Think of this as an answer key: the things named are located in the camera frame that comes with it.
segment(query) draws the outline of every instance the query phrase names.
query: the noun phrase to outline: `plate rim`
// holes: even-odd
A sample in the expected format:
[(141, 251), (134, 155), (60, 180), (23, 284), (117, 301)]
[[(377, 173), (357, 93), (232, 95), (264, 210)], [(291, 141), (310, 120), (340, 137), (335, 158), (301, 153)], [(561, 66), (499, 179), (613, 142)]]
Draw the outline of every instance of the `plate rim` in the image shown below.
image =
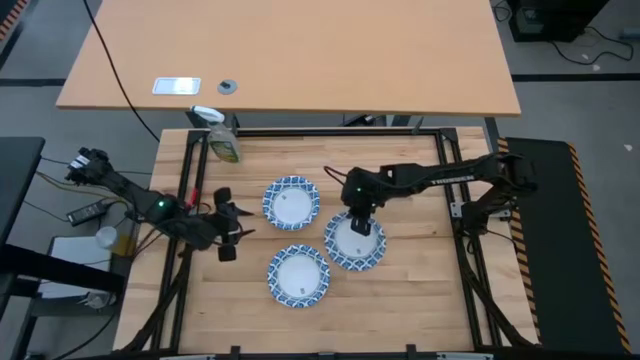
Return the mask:
[[(295, 252), (293, 254), (290, 254), (289, 251), (292, 248), (295, 250)], [(318, 265), (318, 268), (320, 270), (320, 286), (319, 288), (314, 289), (311, 296), (295, 298), (290, 295), (287, 295), (284, 292), (284, 290), (282, 290), (282, 288), (279, 287), (277, 271), (280, 265), (285, 260), (287, 260), (292, 256), (300, 255), (300, 253), (302, 253), (302, 255), (311, 257), (316, 263), (316, 265)], [(306, 307), (310, 307), (317, 304), (318, 301), (320, 301), (326, 295), (327, 290), (329, 289), (330, 283), (331, 283), (331, 271), (329, 268), (329, 263), (324, 258), (324, 256), (322, 256), (320, 251), (318, 251), (317, 249), (315, 249), (310, 245), (293, 244), (293, 245), (287, 246), (284, 249), (279, 250), (273, 256), (273, 258), (271, 259), (271, 262), (269, 262), (269, 266), (267, 267), (267, 286), (269, 287), (269, 292), (271, 293), (271, 296), (277, 302), (291, 308), (306, 308)]]
[[(384, 257), (384, 254), (387, 251), (387, 235), (384, 232), (384, 229), (382, 228), (382, 225), (380, 225), (380, 223), (378, 221), (376, 221), (374, 218), (369, 218), (369, 222), (372, 225), (372, 230), (376, 229), (377, 233), (378, 233), (378, 239), (382, 239), (378, 241), (378, 244), (376, 245), (376, 247), (374, 248), (374, 251), (371, 252), (371, 254), (367, 257), (363, 257), (363, 258), (353, 258), (353, 257), (349, 257), (347, 254), (345, 254), (344, 252), (342, 252), (342, 250), (340, 250), (340, 248), (338, 247), (338, 242), (332, 238), (335, 237), (335, 231), (330, 233), (330, 229), (329, 225), (331, 225), (332, 223), (336, 223), (336, 227), (338, 226), (338, 224), (340, 224), (342, 221), (344, 221), (345, 219), (349, 219), (350, 215), (349, 212), (347, 211), (343, 211), (340, 212), (336, 215), (334, 215), (331, 220), (329, 220), (329, 222), (327, 223), (327, 225), (324, 228), (324, 246), (325, 249), (327, 250), (327, 253), (329, 254), (329, 258), (336, 264), (340, 265), (342, 268), (349, 270), (349, 271), (367, 271), (373, 267), (375, 267), (376, 265), (378, 265), (378, 263), (380, 263), (380, 261), (382, 260), (382, 258)], [(376, 258), (375, 256), (373, 256), (373, 254), (375, 254), (376, 252), (380, 253), (380, 257)], [(343, 259), (340, 261), (339, 259), (337, 259), (337, 256), (341, 256), (343, 257)], [(369, 260), (373, 258), (373, 260), (375, 261), (373, 264), (371, 264), (369, 262)], [(357, 259), (357, 260), (362, 260), (364, 261), (364, 264), (361, 266), (356, 266), (355, 265), (355, 260), (350, 260), (349, 262), (347, 262), (348, 259)]]
[[(267, 201), (271, 201), (273, 199), (272, 198), (267, 198), (267, 193), (270, 191), (270, 188), (272, 186), (276, 186), (276, 185), (286, 184), (286, 185), (288, 185), (287, 187), (293, 187), (293, 186), (291, 186), (291, 184), (285, 183), (285, 179), (292, 179), (292, 178), (300, 178), (300, 179), (302, 179), (304, 181), (303, 184), (309, 184), (309, 185), (312, 186), (311, 190), (304, 189), (304, 191), (307, 192), (307, 194), (309, 194), (309, 192), (311, 192), (311, 195), (312, 195), (312, 198), (311, 198), (311, 212), (309, 213), (309, 216), (306, 219), (302, 220), (299, 223), (296, 223), (296, 224), (285, 224), (283, 222), (279, 222), (278, 219), (276, 218), (275, 214), (273, 214), (273, 215), (269, 214), (269, 211), (272, 209), (272, 207), (271, 207), (271, 204), (266, 204), (266, 202)], [(318, 216), (319, 212), (320, 212), (320, 192), (318, 191), (318, 188), (316, 187), (316, 185), (313, 182), (311, 182), (309, 179), (307, 179), (306, 177), (304, 177), (302, 175), (287, 175), (287, 176), (280, 177), (277, 180), (273, 181), (271, 184), (269, 184), (269, 186), (267, 186), (267, 189), (265, 190), (264, 194), (262, 195), (262, 214), (267, 218), (267, 221), (270, 224), (272, 224), (273, 226), (275, 226), (276, 228), (278, 228), (280, 230), (285, 230), (285, 231), (302, 230), (305, 227), (309, 226), (309, 224), (311, 224), (313, 222), (313, 220)]]

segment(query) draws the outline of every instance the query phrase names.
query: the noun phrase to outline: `wooden table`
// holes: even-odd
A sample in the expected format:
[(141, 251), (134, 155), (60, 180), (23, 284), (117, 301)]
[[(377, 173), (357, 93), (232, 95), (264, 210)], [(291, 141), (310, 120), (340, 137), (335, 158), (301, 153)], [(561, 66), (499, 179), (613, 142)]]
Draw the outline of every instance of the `wooden table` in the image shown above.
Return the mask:
[[(520, 114), (487, 0), (109, 0), (96, 21), (140, 109)], [(93, 28), (57, 105), (128, 109)]]
[[(464, 159), (487, 153), (482, 128), (457, 130)], [(163, 132), (152, 189), (177, 192), (186, 134), (186, 130)], [(231, 345), (257, 353), (400, 352), (409, 343), (419, 351), (472, 349), (442, 187), (394, 199), (380, 209), (375, 217), (388, 237), (385, 257), (362, 273), (348, 272), (329, 260), (331, 285), (317, 305), (287, 308), (271, 297), (266, 284), (268, 263), (290, 244), (311, 245), (329, 259), (323, 229), (345, 207), (339, 198), (341, 186), (323, 172), (323, 165), (347, 171), (353, 166), (377, 170), (399, 162), (437, 164), (433, 136), (241, 138), (241, 147), (244, 159), (239, 165), (210, 155), (202, 201), (211, 202), (215, 189), (230, 186), (238, 206), (256, 214), (241, 219), (244, 228), (257, 231), (239, 244), (234, 262), (220, 263), (215, 246), (194, 254), (180, 353), (228, 353)], [(261, 212), (266, 187), (289, 174), (307, 177), (320, 191), (318, 217), (297, 232), (276, 229)], [(487, 188), (484, 183), (470, 184), (473, 197)], [(497, 220), (491, 220), (489, 227), (509, 233), (508, 225)], [(149, 227), (143, 228), (141, 236), (147, 231)], [(521, 333), (535, 341), (513, 245), (490, 234), (481, 241), (494, 299)], [(166, 241), (157, 241), (133, 264), (115, 348), (131, 340), (154, 308), (166, 247)], [(488, 342), (483, 313), (479, 312), (481, 326)]]

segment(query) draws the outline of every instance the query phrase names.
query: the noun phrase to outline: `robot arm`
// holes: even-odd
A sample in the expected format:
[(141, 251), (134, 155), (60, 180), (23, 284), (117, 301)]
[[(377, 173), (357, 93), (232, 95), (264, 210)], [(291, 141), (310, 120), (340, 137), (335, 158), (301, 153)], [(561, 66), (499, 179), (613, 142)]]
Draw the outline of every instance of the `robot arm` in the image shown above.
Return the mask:
[(455, 164), (421, 166), (395, 164), (380, 167), (377, 173), (353, 168), (346, 174), (341, 200), (353, 216), (351, 229), (368, 235), (368, 222), (376, 208), (393, 198), (419, 194), (431, 186), (485, 181), (493, 187), (478, 201), (462, 207), (463, 228), (482, 231), (489, 215), (500, 210), (514, 196), (536, 190), (531, 162), (515, 154), (489, 154)]
[(79, 152), (80, 155), (69, 164), (67, 180), (77, 185), (106, 187), (133, 205), (133, 213), (129, 213), (131, 219), (148, 222), (162, 233), (184, 239), (198, 250), (206, 250), (211, 244), (220, 246), (220, 261), (235, 260), (235, 244), (254, 231), (242, 229), (238, 216), (253, 214), (230, 202), (229, 188), (214, 193), (214, 214), (191, 215), (191, 209), (184, 201), (170, 194), (145, 190), (116, 172), (104, 151), (82, 148)]

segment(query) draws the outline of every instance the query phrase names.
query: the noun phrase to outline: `spray bottle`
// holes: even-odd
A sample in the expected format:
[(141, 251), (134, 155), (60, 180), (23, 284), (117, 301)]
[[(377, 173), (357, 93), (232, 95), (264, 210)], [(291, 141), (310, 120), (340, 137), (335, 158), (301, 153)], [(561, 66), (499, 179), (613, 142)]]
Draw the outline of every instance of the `spray bottle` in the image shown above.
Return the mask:
[(233, 133), (224, 126), (224, 115), (204, 106), (192, 106), (191, 111), (207, 122), (211, 129), (207, 141), (220, 160), (240, 162), (240, 144)]

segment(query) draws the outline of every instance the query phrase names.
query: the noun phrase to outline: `white plate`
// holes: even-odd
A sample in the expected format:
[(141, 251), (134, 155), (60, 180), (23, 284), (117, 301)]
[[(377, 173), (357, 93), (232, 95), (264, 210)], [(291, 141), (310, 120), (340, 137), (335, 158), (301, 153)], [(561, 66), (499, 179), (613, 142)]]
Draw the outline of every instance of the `white plate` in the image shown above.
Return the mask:
[(269, 264), (267, 284), (281, 304), (294, 308), (315, 305), (329, 288), (329, 264), (308, 245), (278, 251)]
[(311, 224), (320, 210), (316, 186), (302, 176), (285, 176), (269, 185), (262, 198), (267, 220), (282, 230), (300, 230)]
[(347, 270), (365, 271), (376, 266), (387, 249), (387, 237), (377, 221), (370, 218), (371, 233), (363, 236), (351, 230), (347, 212), (334, 216), (324, 230), (324, 246), (329, 257)]

